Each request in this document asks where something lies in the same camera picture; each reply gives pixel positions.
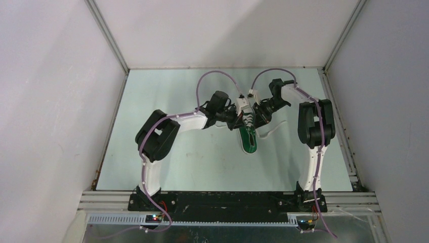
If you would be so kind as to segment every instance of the work surface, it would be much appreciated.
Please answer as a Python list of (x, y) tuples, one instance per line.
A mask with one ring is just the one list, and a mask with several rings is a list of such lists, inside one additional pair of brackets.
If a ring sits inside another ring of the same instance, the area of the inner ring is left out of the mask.
[[(97, 190), (132, 190), (141, 179), (141, 159), (135, 136), (150, 114), (194, 110), (198, 79), (209, 69), (131, 70), (103, 161)], [(263, 69), (222, 69), (232, 75), (246, 95), (254, 77)], [(312, 96), (325, 98), (317, 69), (290, 69), (298, 84)], [(268, 84), (274, 78), (290, 80), (281, 71), (263, 74), (256, 82), (262, 98), (270, 98)], [(238, 97), (233, 83), (213, 73), (200, 85), (201, 104), (216, 91)], [(270, 124), (258, 129), (261, 135), (286, 120), (267, 139), (257, 139), (258, 150), (241, 150), (238, 131), (210, 127), (179, 134), (164, 159), (160, 177), (162, 190), (194, 191), (293, 191), (303, 163), (305, 146), (297, 136), (298, 111), (284, 107), (273, 114)], [(321, 176), (324, 191), (351, 191), (346, 164), (337, 137), (325, 154)]]

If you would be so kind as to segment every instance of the white panel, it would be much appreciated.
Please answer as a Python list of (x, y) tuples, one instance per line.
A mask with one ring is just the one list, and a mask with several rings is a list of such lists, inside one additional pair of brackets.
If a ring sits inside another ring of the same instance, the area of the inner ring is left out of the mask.
[[(246, 92), (253, 78), (263, 69), (224, 69)], [(190, 112), (196, 107), (195, 87), (208, 70), (131, 70), (122, 97), (115, 126), (103, 161), (97, 189), (132, 190), (141, 179), (141, 159), (135, 136), (156, 109), (167, 114)], [(299, 85), (324, 98), (316, 69), (291, 69)], [(255, 88), (262, 98), (272, 95), (268, 84), (273, 78), (291, 79), (281, 71), (263, 74)], [(201, 104), (221, 90), (234, 101), (238, 93), (225, 76), (213, 73), (200, 85)], [(285, 107), (273, 115), (265, 134), (286, 120), (270, 137), (257, 139), (258, 150), (246, 155), (241, 150), (238, 131), (215, 126), (192, 130), (177, 136), (169, 155), (163, 160), (160, 183), (163, 190), (196, 191), (293, 191), (304, 167), (306, 147), (297, 135), (298, 110)], [(322, 169), (322, 189), (351, 191), (346, 164), (338, 139), (331, 140)]]
[(130, 68), (322, 66), (357, 0), (97, 1)]
[(329, 71), (393, 242), (427, 242), (429, 1), (368, 1)]
[(61, 242), (124, 74), (84, 1), (1, 1), (0, 242)]

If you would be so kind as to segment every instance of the white wall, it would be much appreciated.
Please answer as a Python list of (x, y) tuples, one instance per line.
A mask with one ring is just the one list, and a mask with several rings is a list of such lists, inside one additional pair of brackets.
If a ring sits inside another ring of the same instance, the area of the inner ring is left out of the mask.
[(0, 242), (60, 242), (124, 73), (84, 1), (2, 1), (0, 33)]
[(97, 1), (130, 68), (322, 66), (358, 0)]
[(393, 242), (427, 242), (429, 2), (368, 1), (328, 77)]

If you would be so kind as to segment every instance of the sneaker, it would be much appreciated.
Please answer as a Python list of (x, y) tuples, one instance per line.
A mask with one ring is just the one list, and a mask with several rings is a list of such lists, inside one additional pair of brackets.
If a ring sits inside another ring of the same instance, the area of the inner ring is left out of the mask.
[(256, 131), (254, 128), (255, 114), (251, 107), (243, 110), (244, 127), (239, 128), (241, 148), (247, 154), (256, 152)]

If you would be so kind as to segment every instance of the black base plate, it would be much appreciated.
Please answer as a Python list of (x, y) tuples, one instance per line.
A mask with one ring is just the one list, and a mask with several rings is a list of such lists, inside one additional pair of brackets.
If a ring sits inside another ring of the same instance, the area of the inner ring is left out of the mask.
[[(133, 193), (128, 210), (159, 211), (147, 203), (139, 203), (144, 197)], [(165, 202), (174, 221), (191, 222), (287, 222), (287, 213), (311, 212), (314, 204), (303, 209), (290, 192), (162, 191), (152, 198)], [(320, 197), (319, 206), (322, 212), (327, 212), (324, 196)]]

